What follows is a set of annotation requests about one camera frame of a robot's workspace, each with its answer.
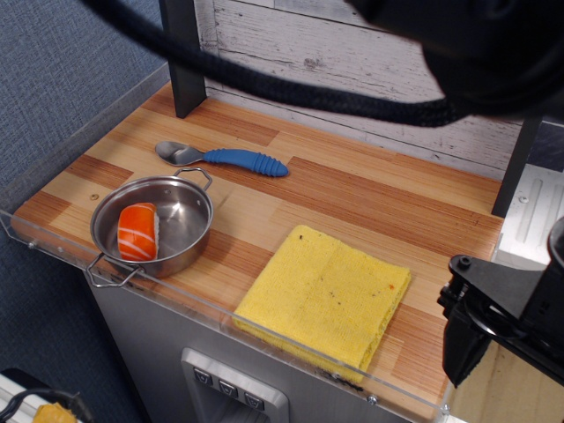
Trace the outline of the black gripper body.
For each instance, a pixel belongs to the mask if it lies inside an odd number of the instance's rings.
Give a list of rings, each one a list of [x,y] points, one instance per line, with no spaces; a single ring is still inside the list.
[[[466,315],[496,342],[557,383],[563,382],[563,258],[526,271],[454,256],[438,299],[449,321]]]

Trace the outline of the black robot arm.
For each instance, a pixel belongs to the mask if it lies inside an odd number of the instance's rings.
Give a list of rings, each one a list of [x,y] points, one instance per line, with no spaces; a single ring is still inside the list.
[[[418,42],[445,95],[442,119],[563,114],[560,1],[357,1],[370,24]],[[556,382],[563,379],[563,225],[549,263],[523,271],[454,256],[439,297],[447,325],[443,369],[459,385],[496,342]]]

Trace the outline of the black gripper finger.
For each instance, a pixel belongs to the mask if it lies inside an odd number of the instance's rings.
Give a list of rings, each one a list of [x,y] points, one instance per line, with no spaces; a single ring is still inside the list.
[[[458,387],[479,364],[490,337],[466,315],[452,315],[443,336],[442,367],[450,382]]]

